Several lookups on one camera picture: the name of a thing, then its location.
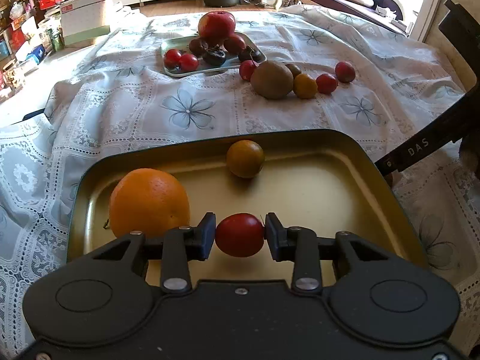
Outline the large orange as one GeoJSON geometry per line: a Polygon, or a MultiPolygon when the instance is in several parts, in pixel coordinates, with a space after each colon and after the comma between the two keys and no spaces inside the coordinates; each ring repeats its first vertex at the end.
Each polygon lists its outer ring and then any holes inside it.
{"type": "Polygon", "coordinates": [[[108,219],[115,237],[140,231],[149,238],[191,222],[188,195],[168,172],[139,168],[129,172],[110,196],[108,219]]]}

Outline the red cherry tomato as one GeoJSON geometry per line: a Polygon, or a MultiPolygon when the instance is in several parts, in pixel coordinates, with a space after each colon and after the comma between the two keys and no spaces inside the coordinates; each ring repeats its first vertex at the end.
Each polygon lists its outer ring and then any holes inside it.
{"type": "Polygon", "coordinates": [[[231,257],[251,257],[264,245],[264,225],[252,214],[232,214],[217,225],[215,242],[231,257]]]}
{"type": "Polygon", "coordinates": [[[169,70],[175,70],[181,66],[182,52],[179,49],[169,49],[163,56],[163,64],[169,70]]]}
{"type": "Polygon", "coordinates": [[[183,54],[179,58],[179,67],[182,72],[194,72],[199,67],[199,60],[195,55],[183,54]]]}

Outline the yellow tomato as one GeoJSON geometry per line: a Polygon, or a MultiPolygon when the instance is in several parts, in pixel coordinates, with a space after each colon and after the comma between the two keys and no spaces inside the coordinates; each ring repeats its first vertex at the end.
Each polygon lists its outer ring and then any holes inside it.
{"type": "Polygon", "coordinates": [[[237,177],[250,179],[257,176],[264,165],[264,150],[251,140],[233,143],[226,154],[226,166],[237,177]]]}
{"type": "Polygon", "coordinates": [[[317,94],[317,83],[309,74],[300,73],[294,79],[293,91],[297,98],[311,99],[317,94]]]}

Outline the pink red plum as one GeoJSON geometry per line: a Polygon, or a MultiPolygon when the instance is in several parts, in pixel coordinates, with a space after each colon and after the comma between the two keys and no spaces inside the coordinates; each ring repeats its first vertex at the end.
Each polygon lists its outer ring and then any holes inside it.
{"type": "Polygon", "coordinates": [[[347,84],[356,78],[356,70],[351,63],[340,61],[335,66],[335,75],[338,81],[347,84]]]}

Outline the gold rectangular metal tray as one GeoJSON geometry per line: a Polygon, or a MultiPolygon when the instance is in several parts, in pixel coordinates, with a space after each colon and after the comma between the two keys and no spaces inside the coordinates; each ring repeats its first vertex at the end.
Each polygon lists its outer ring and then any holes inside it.
{"type": "Polygon", "coordinates": [[[187,191],[190,222],[208,213],[224,219],[275,213],[286,227],[332,238],[340,231],[427,267],[416,231],[391,187],[356,141],[328,129],[263,133],[261,172],[233,175],[225,156],[232,137],[191,141],[106,157],[83,175],[72,210],[67,257],[74,260],[113,240],[107,225],[112,190],[128,172],[155,168],[174,175],[187,191]]]}

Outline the white floral lace tablecloth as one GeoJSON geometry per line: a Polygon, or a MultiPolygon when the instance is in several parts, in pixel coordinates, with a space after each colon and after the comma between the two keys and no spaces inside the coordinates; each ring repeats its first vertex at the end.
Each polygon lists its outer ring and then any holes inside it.
{"type": "Polygon", "coordinates": [[[37,116],[1,129],[1,353],[32,342],[22,300],[66,260],[80,178],[101,158],[212,137],[331,128],[378,159],[465,92],[436,49],[365,20],[315,6],[242,11],[238,27],[270,59],[305,72],[346,60],[355,81],[312,100],[268,101],[236,71],[175,80],[160,46],[193,32],[196,14],[148,18],[131,11],[120,29],[56,83],[37,116]]]}

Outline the yellow tomato beside kiwi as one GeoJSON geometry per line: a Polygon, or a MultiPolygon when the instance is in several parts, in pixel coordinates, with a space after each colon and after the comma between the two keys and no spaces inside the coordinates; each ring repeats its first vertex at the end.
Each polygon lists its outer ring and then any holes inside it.
{"type": "Polygon", "coordinates": [[[297,98],[311,99],[317,94],[317,83],[309,74],[300,73],[294,79],[293,91],[297,98]]]}

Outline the dark brown tomato left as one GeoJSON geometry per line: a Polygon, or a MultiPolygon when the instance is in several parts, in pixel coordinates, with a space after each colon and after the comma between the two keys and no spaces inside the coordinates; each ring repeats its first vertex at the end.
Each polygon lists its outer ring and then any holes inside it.
{"type": "Polygon", "coordinates": [[[301,69],[294,63],[286,63],[285,66],[289,69],[294,78],[302,73],[301,69]]]}

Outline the pink radish behind orange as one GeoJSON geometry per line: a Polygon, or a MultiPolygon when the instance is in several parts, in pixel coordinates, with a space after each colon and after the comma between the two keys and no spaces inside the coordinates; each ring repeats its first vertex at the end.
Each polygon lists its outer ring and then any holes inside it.
{"type": "Polygon", "coordinates": [[[258,63],[256,63],[254,60],[249,59],[249,60],[243,61],[239,67],[240,77],[244,81],[250,82],[251,77],[255,72],[255,70],[258,68],[258,66],[259,66],[258,63]]]}

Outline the dark water chestnut left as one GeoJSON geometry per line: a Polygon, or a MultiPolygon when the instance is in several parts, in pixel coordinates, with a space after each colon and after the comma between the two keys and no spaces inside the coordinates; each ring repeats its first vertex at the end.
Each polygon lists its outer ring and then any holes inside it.
{"type": "Polygon", "coordinates": [[[220,67],[226,61],[226,53],[219,46],[212,47],[202,56],[202,60],[210,66],[220,67]]]}

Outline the dark water chestnut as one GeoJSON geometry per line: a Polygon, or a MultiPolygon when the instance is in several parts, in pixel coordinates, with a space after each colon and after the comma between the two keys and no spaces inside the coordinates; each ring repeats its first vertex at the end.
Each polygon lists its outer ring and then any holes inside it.
{"type": "Polygon", "coordinates": [[[210,66],[220,67],[226,61],[226,53],[219,46],[212,47],[202,56],[202,60],[210,66]]]}
{"type": "Polygon", "coordinates": [[[202,57],[208,51],[208,43],[201,37],[194,38],[189,43],[190,52],[197,58],[202,57]]]}
{"type": "Polygon", "coordinates": [[[262,60],[262,56],[258,49],[254,49],[251,46],[246,46],[246,48],[238,54],[238,59],[241,62],[252,60],[256,63],[259,63],[262,60]]]}

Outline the dark water chestnut front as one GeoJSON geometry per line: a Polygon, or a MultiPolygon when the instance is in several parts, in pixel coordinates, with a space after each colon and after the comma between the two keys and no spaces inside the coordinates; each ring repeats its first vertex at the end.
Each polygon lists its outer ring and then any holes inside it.
{"type": "Polygon", "coordinates": [[[252,60],[256,63],[259,63],[262,60],[262,56],[258,49],[254,49],[251,46],[246,46],[246,48],[238,54],[238,59],[241,62],[252,60]]]}

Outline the red tomato on plate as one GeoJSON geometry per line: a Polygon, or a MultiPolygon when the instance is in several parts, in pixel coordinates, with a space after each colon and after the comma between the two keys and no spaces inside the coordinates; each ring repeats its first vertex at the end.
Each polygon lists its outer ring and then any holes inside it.
{"type": "Polygon", "coordinates": [[[224,40],[223,47],[228,53],[232,55],[239,55],[246,49],[247,44],[242,36],[237,33],[233,33],[224,40]]]}

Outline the large red apple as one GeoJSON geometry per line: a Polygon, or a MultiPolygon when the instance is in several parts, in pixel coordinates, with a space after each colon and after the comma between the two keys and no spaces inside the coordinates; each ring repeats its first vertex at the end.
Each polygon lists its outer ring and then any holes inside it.
{"type": "Polygon", "coordinates": [[[198,24],[199,36],[210,47],[214,47],[234,34],[236,19],[228,11],[209,11],[201,17],[198,24]]]}

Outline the white cardboard box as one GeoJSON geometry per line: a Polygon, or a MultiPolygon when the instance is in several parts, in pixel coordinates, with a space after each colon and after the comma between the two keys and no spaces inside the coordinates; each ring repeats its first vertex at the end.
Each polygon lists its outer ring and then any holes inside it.
{"type": "Polygon", "coordinates": [[[70,47],[112,31],[113,0],[68,0],[60,6],[64,45],[70,47]]]}

